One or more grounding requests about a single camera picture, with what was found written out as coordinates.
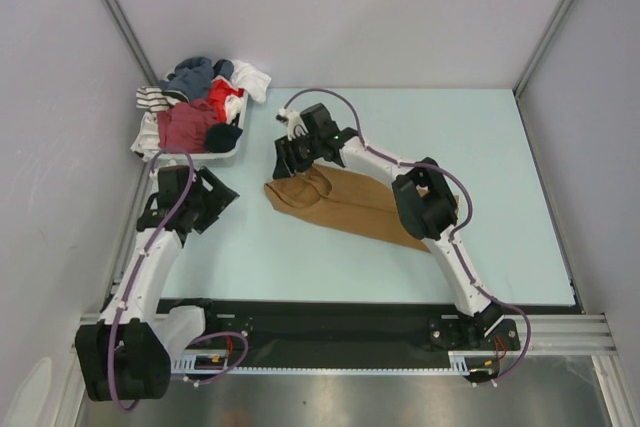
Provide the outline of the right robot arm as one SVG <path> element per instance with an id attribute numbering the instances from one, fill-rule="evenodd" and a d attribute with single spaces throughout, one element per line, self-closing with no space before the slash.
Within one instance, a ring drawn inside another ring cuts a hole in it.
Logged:
<path id="1" fill-rule="evenodd" d="M 319 160 L 334 164 L 337 174 L 360 176 L 388 188 L 400 226 L 435 258 L 454 293 L 454 305 L 465 318 L 463 340 L 484 348 L 496 336 L 504 308 L 485 289 L 461 239 L 470 219 L 458 220 L 458 203 L 448 184 L 454 177 L 435 160 L 404 162 L 367 143 L 356 128 L 338 127 L 325 105 L 298 113 L 281 108 L 276 120 L 287 134 L 274 142 L 273 183 L 308 179 L 319 172 Z"/>

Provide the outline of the tan tank top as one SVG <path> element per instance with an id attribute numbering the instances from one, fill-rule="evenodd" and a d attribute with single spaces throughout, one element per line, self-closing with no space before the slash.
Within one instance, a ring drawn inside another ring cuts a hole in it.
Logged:
<path id="1" fill-rule="evenodd" d="M 273 180 L 264 192 L 274 210 L 314 225 L 426 252 L 401 225 L 392 190 L 358 173 L 314 165 Z"/>

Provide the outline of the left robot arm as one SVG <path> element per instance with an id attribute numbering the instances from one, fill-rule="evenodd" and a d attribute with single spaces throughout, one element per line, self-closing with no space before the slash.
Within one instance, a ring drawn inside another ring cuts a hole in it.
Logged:
<path id="1" fill-rule="evenodd" d="M 160 399 L 172 365 L 194 341 L 207 347 L 221 323 L 197 306 L 157 308 L 169 272 L 191 234 L 202 234 L 238 199 L 208 168 L 155 169 L 155 189 L 136 223 L 134 251 L 111 300 L 93 324 L 79 327 L 75 350 L 94 402 L 124 405 Z"/>

